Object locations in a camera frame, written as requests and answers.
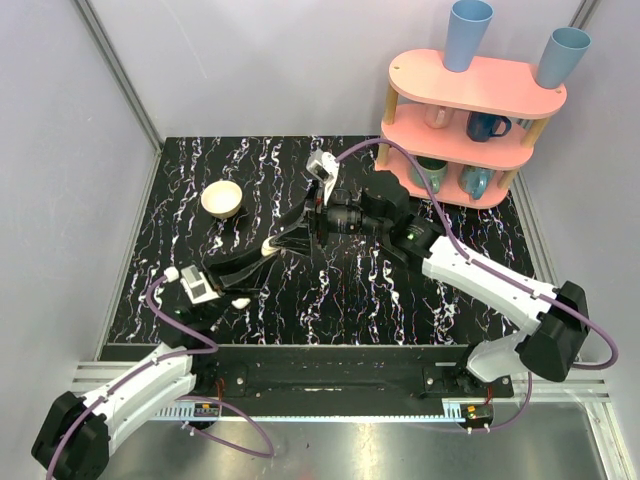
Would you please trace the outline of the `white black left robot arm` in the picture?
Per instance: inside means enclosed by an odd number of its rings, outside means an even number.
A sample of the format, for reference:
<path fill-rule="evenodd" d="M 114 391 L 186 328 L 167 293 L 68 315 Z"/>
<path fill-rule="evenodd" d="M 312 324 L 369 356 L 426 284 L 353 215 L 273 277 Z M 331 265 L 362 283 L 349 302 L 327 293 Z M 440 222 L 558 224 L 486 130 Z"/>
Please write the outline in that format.
<path fill-rule="evenodd" d="M 194 307 L 242 309 L 260 290 L 278 250 L 250 250 L 213 265 L 169 267 L 154 279 L 144 301 L 169 328 L 161 343 L 125 373 L 83 395 L 70 391 L 51 405 L 31 449 L 48 479 L 96 479 L 110 457 L 140 426 L 173 402 L 196 403 L 194 414 L 208 417 L 228 403 L 215 386 L 216 372 L 207 365 L 219 350 L 211 321 L 188 323 L 164 313 L 156 301 L 159 288 L 178 282 Z"/>

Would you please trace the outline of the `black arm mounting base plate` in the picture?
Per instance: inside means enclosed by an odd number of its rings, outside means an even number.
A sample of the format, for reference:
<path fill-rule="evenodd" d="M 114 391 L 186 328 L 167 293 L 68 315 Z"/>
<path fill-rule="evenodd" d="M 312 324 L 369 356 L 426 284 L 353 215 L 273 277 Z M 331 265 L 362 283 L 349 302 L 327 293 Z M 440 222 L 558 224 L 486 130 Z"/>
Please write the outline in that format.
<path fill-rule="evenodd" d="M 465 346 L 224 345 L 194 362 L 198 393 L 245 397 L 251 390 L 400 391 L 428 398 L 508 399 L 509 376 L 492 384 L 462 372 Z"/>

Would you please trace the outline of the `white earbud case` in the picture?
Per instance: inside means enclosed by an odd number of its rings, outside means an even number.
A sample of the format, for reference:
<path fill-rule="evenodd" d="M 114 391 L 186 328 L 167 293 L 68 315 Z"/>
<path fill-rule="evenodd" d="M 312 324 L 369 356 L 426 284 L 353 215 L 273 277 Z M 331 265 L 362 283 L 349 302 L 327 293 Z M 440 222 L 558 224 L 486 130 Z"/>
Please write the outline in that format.
<path fill-rule="evenodd" d="M 231 302 L 231 305 L 238 310 L 246 308 L 251 303 L 250 298 L 237 298 Z"/>
<path fill-rule="evenodd" d="M 278 253 L 279 251 L 280 251 L 280 248 L 278 246 L 274 246 L 271 243 L 271 238 L 265 239 L 261 245 L 261 255 L 263 257 L 269 257 L 271 255 Z"/>

